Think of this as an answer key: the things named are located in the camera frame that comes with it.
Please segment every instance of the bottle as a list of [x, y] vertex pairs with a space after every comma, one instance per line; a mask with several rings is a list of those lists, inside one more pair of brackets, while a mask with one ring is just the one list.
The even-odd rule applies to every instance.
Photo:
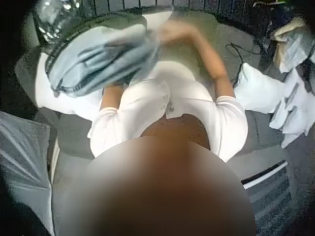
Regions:
[[63, 32], [81, 20], [81, 0], [39, 0], [35, 14], [39, 31], [48, 43], [57, 42]]

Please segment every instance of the white shirt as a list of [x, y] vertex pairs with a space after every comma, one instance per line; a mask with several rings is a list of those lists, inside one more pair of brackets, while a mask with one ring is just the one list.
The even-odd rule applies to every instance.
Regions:
[[124, 141], [138, 138], [163, 115], [197, 117], [204, 125], [211, 151], [227, 162], [243, 147], [248, 126], [236, 98], [221, 96], [213, 102], [206, 88], [177, 62], [159, 62], [147, 79], [131, 83], [119, 109], [104, 108], [89, 132], [95, 157]]

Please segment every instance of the hand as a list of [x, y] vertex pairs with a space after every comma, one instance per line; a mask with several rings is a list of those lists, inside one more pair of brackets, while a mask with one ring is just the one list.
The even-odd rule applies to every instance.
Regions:
[[165, 45], [180, 41], [189, 41], [197, 32], [197, 28], [193, 25], [179, 21], [167, 21], [160, 27], [158, 36], [162, 44]]

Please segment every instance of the black cable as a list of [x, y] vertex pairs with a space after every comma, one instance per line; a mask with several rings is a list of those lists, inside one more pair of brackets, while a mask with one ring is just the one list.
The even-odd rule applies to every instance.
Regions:
[[244, 60], [243, 60], [243, 57], [242, 57], [242, 55], [241, 55], [239, 49], [242, 49], [243, 51], [245, 51], [245, 52], [247, 52], [247, 53], [250, 53], [250, 54], [253, 54], [253, 55], [261, 55], [262, 50], [260, 49], [260, 51], [259, 51], [258, 53], [256, 53], [256, 52], [253, 52], [253, 51], [251, 51], [251, 50], [247, 50], [247, 49], [245, 49], [245, 48], [243, 48], [243, 47], [241, 47], [240, 45], [237, 45], [237, 44], [235, 44], [235, 43], [226, 44], [225, 48], [228, 49], [229, 47], [233, 48], [233, 49], [236, 51], [236, 53], [238, 54], [239, 59], [241, 60], [241, 64], [240, 64], [240, 66], [239, 66], [239, 68], [238, 68], [238, 72], [237, 72], [237, 74], [236, 74], [236, 78], [233, 79], [233, 80], [231, 80], [231, 81], [234, 81], [234, 83], [233, 83], [233, 88], [235, 88], [236, 85], [238, 84], [238, 77], [239, 77], [239, 74], [240, 74], [240, 72], [241, 72], [242, 65], [244, 64]]

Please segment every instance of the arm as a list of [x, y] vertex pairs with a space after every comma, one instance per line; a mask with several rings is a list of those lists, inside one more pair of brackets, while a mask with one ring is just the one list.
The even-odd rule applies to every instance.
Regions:
[[100, 106], [100, 110], [106, 107], [113, 107], [118, 109], [123, 92], [124, 89], [121, 86], [106, 87], [104, 89], [104, 95], [102, 97], [102, 104]]
[[195, 27], [182, 22], [169, 21], [162, 26], [160, 35], [164, 44], [180, 40], [192, 43], [198, 50], [209, 75], [214, 80], [216, 97], [235, 97], [220, 56]]
[[198, 31], [196, 31], [191, 37], [210, 77], [214, 80], [216, 97], [235, 97], [232, 84], [228, 79], [225, 66], [220, 56]]

